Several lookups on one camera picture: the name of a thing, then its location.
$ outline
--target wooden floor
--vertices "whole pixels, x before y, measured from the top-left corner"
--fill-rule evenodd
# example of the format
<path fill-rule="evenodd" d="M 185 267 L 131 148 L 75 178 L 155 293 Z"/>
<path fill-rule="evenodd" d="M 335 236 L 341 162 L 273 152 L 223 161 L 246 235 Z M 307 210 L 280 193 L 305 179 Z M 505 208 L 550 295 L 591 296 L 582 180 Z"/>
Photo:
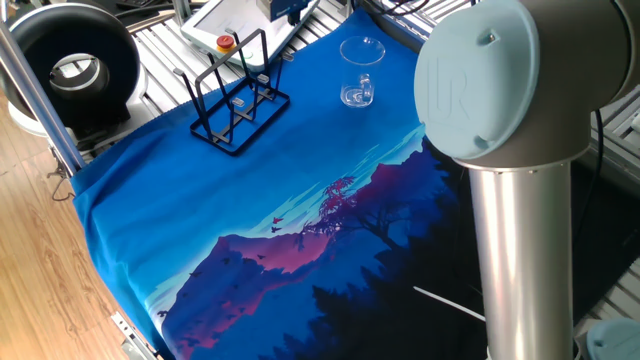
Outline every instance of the wooden floor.
<path fill-rule="evenodd" d="M 118 305 L 87 253 L 47 142 L 20 130 L 0 93 L 0 359 L 126 359 Z M 59 194 L 71 186 L 65 181 Z"/>

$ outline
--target glass cup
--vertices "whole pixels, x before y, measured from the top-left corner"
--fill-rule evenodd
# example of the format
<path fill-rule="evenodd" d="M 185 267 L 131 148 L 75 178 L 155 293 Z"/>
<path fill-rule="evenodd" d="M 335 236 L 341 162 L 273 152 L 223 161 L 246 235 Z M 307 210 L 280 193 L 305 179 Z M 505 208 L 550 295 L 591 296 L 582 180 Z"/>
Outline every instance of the glass cup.
<path fill-rule="evenodd" d="M 355 36 L 340 45 L 342 55 L 342 102 L 354 108 L 369 106 L 373 101 L 374 78 L 384 57 L 384 46 L 380 41 Z"/>

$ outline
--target black wire rack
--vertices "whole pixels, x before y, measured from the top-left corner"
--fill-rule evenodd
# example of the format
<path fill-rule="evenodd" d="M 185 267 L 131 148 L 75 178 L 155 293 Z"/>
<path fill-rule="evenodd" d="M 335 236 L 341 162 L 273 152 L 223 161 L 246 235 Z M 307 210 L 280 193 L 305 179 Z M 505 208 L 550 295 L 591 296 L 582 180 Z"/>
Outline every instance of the black wire rack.
<path fill-rule="evenodd" d="M 195 80 L 196 94 L 191 87 L 187 75 L 180 69 L 174 69 L 174 73 L 182 77 L 193 106 L 196 108 L 198 119 L 191 124 L 191 134 L 195 137 L 214 145 L 220 150 L 229 155 L 239 155 L 252 141 L 255 140 L 280 114 L 289 106 L 289 95 L 278 90 L 280 86 L 280 77 L 282 75 L 282 67 L 285 61 L 292 61 L 293 56 L 288 54 L 282 54 L 279 58 L 280 65 L 278 66 L 278 73 L 275 80 L 275 87 L 272 86 L 272 78 L 270 76 L 269 59 L 267 52 L 267 38 L 264 30 L 258 29 L 249 35 L 246 39 L 240 41 L 238 34 L 230 29 L 227 29 L 227 33 L 233 36 L 236 46 L 225 54 L 220 59 L 215 59 L 211 53 L 206 53 L 211 62 L 211 67 L 200 74 Z M 260 36 L 262 42 L 262 56 L 264 58 L 264 67 L 261 72 L 252 74 L 247 68 L 245 57 L 242 52 L 242 48 L 249 44 L 256 37 Z M 242 67 L 246 74 L 245 78 L 240 80 L 232 88 L 225 88 L 218 68 L 226 63 L 235 54 L 240 55 L 242 61 Z M 209 75 L 215 74 L 222 93 L 222 98 L 216 102 L 211 108 L 207 109 L 205 106 L 204 96 L 202 94 L 202 81 Z M 251 103 L 245 106 L 245 101 L 238 97 L 238 94 L 243 90 L 249 88 L 252 92 Z M 276 99 L 280 98 L 280 104 L 276 103 Z M 272 102 L 276 105 L 275 111 L 269 112 L 266 117 L 259 117 L 258 108 L 265 102 Z M 225 127 L 220 131 L 212 130 L 212 118 L 214 114 L 219 111 L 223 111 L 226 107 L 229 111 L 229 121 L 225 124 Z M 254 123 L 251 128 L 252 131 L 248 136 L 243 136 L 240 141 L 234 142 L 234 130 L 243 121 L 250 121 Z"/>

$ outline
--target white device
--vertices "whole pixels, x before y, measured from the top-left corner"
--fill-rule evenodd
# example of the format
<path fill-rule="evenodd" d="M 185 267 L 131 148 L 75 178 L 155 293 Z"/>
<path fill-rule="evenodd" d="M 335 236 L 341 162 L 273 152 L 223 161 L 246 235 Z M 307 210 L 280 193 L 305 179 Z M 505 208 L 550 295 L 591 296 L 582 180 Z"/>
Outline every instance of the white device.
<path fill-rule="evenodd" d="M 300 22 L 296 26 L 291 26 L 287 22 L 286 16 L 270 22 L 256 5 L 256 0 L 210 0 L 180 30 L 184 37 L 196 45 L 216 57 L 222 57 L 226 52 L 218 48 L 217 41 L 219 37 L 229 35 L 226 29 L 235 31 L 240 41 L 246 39 L 255 30 L 262 29 L 267 35 L 267 51 L 269 52 L 267 57 L 271 61 L 280 53 L 316 6 L 318 6 L 318 0 L 311 1 L 302 10 Z M 242 48 L 242 52 L 250 71 L 262 70 L 264 58 L 259 37 Z M 233 55 L 229 61 L 238 65 L 242 64 L 239 53 Z"/>

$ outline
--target metal cylinder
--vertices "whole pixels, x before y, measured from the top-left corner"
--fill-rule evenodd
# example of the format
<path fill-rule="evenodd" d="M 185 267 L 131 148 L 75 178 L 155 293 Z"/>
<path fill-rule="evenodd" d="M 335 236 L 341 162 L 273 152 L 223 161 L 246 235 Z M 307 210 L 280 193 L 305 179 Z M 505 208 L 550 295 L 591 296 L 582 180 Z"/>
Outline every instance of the metal cylinder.
<path fill-rule="evenodd" d="M 470 175 L 491 358 L 572 359 L 570 163 Z"/>
<path fill-rule="evenodd" d="M 7 18 L 9 17 L 7 13 L 7 0 L 0 0 L 0 20 L 2 22 L 7 22 Z"/>
<path fill-rule="evenodd" d="M 189 0 L 173 0 L 173 8 L 176 12 L 176 22 L 179 26 L 191 17 L 191 7 L 189 6 Z"/>
<path fill-rule="evenodd" d="M 2 22 L 0 22 L 0 63 L 9 74 L 11 81 L 15 83 L 33 115 L 44 127 L 60 153 L 61 160 L 67 165 L 71 175 L 74 175 L 85 165 L 84 160 L 62 125 L 60 117 L 31 70 L 27 59 L 11 37 L 9 29 Z"/>

